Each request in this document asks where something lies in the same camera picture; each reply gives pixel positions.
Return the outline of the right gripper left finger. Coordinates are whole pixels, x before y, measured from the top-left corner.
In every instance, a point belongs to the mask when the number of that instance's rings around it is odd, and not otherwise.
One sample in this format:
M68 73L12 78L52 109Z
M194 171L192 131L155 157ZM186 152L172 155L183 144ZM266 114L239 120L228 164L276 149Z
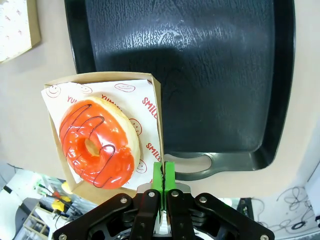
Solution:
M119 193L53 233L55 240L151 240L162 208L163 165L134 197Z

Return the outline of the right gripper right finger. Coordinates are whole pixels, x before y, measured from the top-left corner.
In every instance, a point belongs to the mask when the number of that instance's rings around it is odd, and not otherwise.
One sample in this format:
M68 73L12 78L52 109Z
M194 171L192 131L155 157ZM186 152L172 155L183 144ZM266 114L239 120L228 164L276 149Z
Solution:
M165 206L172 238L197 240L273 240L274 233L209 193L192 196L178 186L173 162L164 163Z

